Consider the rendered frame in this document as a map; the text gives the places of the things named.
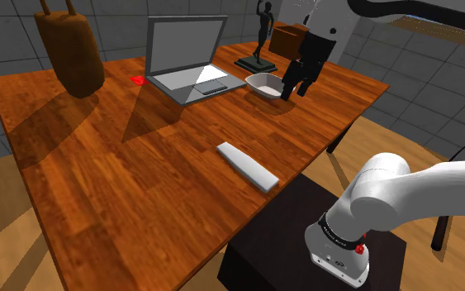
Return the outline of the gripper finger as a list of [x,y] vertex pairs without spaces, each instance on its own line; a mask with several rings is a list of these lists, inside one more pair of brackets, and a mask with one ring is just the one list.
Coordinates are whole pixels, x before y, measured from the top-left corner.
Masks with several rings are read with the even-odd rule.
[[323,64],[318,62],[316,64],[304,64],[301,67],[301,85],[297,94],[304,97],[308,88],[318,79]]
[[282,78],[283,90],[281,99],[287,101],[295,88],[302,80],[303,63],[300,60],[292,60]]

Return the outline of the white bowl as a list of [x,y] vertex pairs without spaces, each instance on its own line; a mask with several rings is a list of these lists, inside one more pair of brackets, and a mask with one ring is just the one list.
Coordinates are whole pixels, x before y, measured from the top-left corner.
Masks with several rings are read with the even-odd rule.
[[245,82],[254,92],[268,99],[279,99],[287,92],[282,78],[270,73],[252,74]]

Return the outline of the brown box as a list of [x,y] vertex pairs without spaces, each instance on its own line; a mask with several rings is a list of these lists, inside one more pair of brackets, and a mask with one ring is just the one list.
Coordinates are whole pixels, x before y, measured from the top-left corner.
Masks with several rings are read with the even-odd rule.
[[301,57],[298,52],[300,44],[308,31],[306,26],[298,23],[288,25],[276,21],[268,50],[288,60],[298,60]]

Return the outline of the dark human figure statue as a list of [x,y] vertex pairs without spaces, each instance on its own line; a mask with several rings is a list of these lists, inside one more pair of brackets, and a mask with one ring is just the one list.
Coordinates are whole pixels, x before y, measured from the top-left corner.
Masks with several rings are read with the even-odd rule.
[[272,3],[266,2],[264,4],[264,9],[261,11],[260,4],[262,2],[263,0],[258,0],[256,7],[256,14],[260,17],[260,28],[258,33],[258,45],[252,53],[253,56],[240,58],[235,61],[236,65],[254,74],[271,73],[277,70],[275,64],[260,57],[261,49],[263,48],[268,36],[271,35],[274,24],[274,17],[271,12]]

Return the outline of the white flat bar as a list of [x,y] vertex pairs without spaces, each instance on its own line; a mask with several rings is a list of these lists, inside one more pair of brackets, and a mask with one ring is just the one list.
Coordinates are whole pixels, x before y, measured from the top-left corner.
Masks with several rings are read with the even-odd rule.
[[233,165],[245,178],[252,182],[264,193],[268,193],[278,185],[279,178],[264,168],[259,162],[237,149],[228,142],[216,147],[218,152]]

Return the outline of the grey open laptop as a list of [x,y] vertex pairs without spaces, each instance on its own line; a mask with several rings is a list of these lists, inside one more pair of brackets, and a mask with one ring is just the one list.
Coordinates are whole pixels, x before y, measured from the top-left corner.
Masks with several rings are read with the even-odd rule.
[[244,87],[212,63],[226,22],[226,15],[149,17],[145,78],[181,106]]

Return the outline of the dark robot stand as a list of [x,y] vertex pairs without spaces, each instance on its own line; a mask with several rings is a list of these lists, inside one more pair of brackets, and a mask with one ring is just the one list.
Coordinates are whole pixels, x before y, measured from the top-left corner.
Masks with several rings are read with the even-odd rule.
[[228,243],[217,278],[228,291],[400,291],[406,242],[370,231],[368,280],[355,289],[315,265],[305,229],[336,196],[299,174]]

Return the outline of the wooden table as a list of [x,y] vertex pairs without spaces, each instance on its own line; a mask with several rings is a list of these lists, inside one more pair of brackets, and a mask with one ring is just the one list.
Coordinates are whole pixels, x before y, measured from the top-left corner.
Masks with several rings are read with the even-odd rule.
[[0,120],[65,291],[176,291],[272,198],[217,151],[284,187],[387,89],[328,63],[304,97],[239,88],[187,106],[105,63],[70,96],[54,71],[0,76]]

